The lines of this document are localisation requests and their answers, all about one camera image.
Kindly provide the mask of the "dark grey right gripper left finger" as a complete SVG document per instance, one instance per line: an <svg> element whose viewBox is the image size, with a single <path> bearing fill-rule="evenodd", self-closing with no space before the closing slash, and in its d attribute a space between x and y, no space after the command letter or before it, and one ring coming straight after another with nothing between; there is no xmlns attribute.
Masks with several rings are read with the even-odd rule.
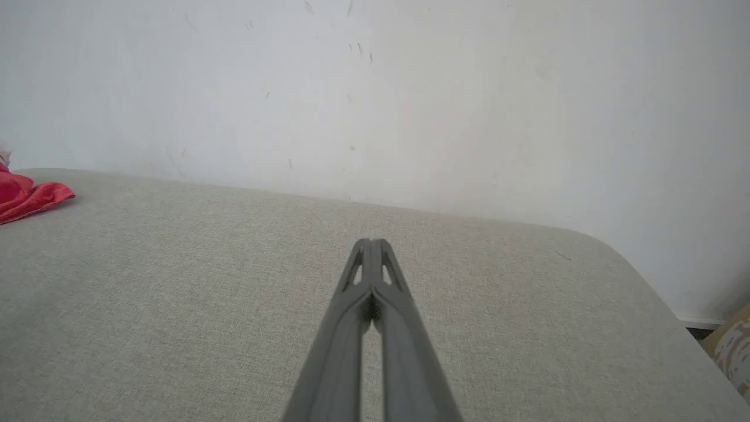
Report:
<svg viewBox="0 0 750 422"><path fill-rule="evenodd" d="M354 278L364 269L369 243L354 243L281 422L360 422L362 336L370 286Z"/></svg>

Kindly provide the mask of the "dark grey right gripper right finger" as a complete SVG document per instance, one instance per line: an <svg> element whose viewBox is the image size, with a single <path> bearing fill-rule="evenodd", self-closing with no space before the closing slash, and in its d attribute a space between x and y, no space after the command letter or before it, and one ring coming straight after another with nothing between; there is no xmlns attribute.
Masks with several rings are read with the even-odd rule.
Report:
<svg viewBox="0 0 750 422"><path fill-rule="evenodd" d="M394 250L383 239L375 240L374 248L384 422L463 422Z"/></svg>

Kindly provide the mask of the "red Bulls 23 jersey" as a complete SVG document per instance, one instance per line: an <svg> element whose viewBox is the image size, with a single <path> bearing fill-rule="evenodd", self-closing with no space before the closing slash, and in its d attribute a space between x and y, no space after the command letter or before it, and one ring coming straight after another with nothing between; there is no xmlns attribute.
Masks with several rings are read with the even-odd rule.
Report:
<svg viewBox="0 0 750 422"><path fill-rule="evenodd" d="M10 171L11 150L0 144L0 225L43 213L75 193L59 182L35 184L30 178Z"/></svg>

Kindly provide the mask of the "grey fabric sofa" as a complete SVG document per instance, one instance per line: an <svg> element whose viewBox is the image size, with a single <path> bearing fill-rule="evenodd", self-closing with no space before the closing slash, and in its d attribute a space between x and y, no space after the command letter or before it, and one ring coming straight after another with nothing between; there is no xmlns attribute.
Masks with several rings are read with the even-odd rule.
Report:
<svg viewBox="0 0 750 422"><path fill-rule="evenodd" d="M570 230L33 169L0 226L0 422L278 422L361 238L391 243L466 422L750 422L629 262Z"/></svg>

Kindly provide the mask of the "white baseboard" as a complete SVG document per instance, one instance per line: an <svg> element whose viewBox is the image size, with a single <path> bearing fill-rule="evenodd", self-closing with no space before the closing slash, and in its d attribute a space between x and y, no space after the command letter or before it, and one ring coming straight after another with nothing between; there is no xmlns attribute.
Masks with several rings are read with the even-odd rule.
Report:
<svg viewBox="0 0 750 422"><path fill-rule="evenodd" d="M715 331L726 323L725 319L707 318L688 314L676 314L677 319L686 328L691 329L710 329Z"/></svg>

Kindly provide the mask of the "beige patterned fabric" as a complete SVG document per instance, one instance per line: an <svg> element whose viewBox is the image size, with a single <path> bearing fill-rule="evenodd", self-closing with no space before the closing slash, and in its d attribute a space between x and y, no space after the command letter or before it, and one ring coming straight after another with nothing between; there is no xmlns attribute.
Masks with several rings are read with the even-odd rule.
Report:
<svg viewBox="0 0 750 422"><path fill-rule="evenodd" d="M701 345L750 405L750 302L705 337Z"/></svg>

